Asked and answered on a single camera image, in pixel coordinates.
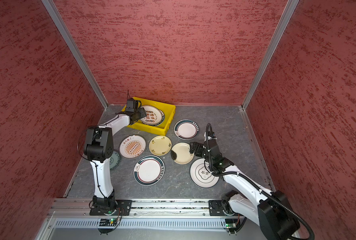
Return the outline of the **cream plate black brushstroke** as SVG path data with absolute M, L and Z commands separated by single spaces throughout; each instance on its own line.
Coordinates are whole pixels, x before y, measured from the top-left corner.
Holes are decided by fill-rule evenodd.
M 194 158 L 194 154 L 190 153 L 190 145 L 188 143 L 177 143 L 171 149 L 171 156 L 175 163 L 180 165 L 188 164 Z

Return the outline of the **white plate green quatrefoil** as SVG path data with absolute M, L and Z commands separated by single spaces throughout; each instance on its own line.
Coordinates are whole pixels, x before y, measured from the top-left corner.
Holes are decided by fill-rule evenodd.
M 198 159 L 192 163 L 190 177 L 195 185 L 206 189 L 215 186 L 219 181 L 219 177 L 210 172 L 209 163 L 205 159 Z

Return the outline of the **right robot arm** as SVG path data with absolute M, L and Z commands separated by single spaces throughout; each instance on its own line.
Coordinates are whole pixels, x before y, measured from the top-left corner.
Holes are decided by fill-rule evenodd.
M 300 228 L 287 197 L 253 181 L 229 159 L 222 156 L 215 140 L 190 143 L 190 153 L 205 160 L 214 177 L 221 177 L 237 191 L 226 195 L 227 206 L 257 224 L 268 240 L 288 240 Z

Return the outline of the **white plate red characters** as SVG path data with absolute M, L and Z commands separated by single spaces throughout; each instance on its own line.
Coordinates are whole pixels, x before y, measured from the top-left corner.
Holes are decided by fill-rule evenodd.
M 162 114 L 156 107 L 153 106 L 142 106 L 146 112 L 146 117 L 140 119 L 140 121 L 149 126 L 153 126 L 159 123 L 162 119 Z

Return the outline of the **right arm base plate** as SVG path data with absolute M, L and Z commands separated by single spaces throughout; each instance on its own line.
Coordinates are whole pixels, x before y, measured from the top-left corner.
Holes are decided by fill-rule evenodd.
M 235 216 L 236 213 L 226 200 L 209 200 L 210 216 Z

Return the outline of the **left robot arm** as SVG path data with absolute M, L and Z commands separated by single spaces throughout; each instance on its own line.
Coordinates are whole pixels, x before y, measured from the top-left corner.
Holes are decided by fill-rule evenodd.
M 86 129 L 83 155 L 93 168 L 95 183 L 91 215 L 111 216 L 120 212 L 110 175 L 110 157 L 114 152 L 113 136 L 146 116 L 142 102 L 130 98 L 124 111 L 117 113 L 114 118 L 103 124 Z

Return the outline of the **dark green rim text plate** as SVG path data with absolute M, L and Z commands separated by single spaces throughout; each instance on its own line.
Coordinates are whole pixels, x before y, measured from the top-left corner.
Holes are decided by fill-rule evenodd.
M 161 125 L 161 124 L 164 122 L 164 120 L 165 120 L 165 114 L 164 114 L 164 112 L 161 111 L 161 110 L 159 110 L 159 111 L 160 111 L 161 114 L 162 114 L 162 119 L 161 119 L 161 121 L 160 121 L 159 123 L 155 124 L 154 126 L 159 126 L 159 125 Z

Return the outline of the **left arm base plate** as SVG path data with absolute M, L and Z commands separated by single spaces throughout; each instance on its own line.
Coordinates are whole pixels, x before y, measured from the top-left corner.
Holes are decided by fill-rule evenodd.
M 90 216 L 129 216 L 132 200 L 116 200 L 116 207 L 112 210 L 104 209 L 103 207 L 98 207 L 95 204 L 90 204 Z

